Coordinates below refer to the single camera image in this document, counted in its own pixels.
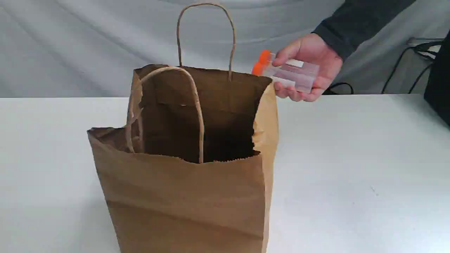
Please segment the person's right hand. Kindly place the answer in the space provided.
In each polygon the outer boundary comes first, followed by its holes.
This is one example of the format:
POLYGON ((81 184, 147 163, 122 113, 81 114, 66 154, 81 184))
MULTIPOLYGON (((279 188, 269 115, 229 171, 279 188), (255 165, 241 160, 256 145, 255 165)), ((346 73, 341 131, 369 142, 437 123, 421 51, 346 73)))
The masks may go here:
POLYGON ((343 60, 338 54, 315 33, 302 36, 278 51, 272 63, 274 66, 280 66, 288 59, 309 62, 320 67, 310 93, 296 91, 293 87, 285 87, 275 82, 276 95, 283 99, 289 97, 295 102, 316 101, 329 88, 343 65, 343 60))

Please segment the dark grey sleeved forearm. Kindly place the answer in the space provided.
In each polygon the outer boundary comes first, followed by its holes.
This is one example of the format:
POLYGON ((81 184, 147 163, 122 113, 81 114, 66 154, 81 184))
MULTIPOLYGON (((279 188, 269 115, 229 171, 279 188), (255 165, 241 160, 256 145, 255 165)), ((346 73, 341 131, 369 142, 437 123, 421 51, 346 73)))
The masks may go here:
POLYGON ((346 0, 313 31, 342 59, 373 38, 414 0, 346 0))

